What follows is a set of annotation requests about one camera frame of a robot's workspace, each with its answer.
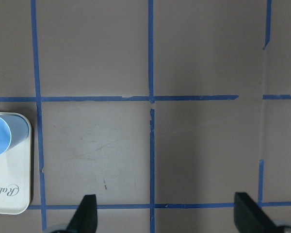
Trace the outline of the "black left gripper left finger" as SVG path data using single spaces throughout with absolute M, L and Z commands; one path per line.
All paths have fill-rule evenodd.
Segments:
M 95 233 L 97 230 L 97 199 L 96 195 L 85 195 L 69 222 L 68 233 Z

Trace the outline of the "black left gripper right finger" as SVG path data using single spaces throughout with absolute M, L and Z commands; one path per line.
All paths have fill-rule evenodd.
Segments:
M 277 226 L 245 192 L 234 194 L 234 224 L 240 233 L 275 233 Z

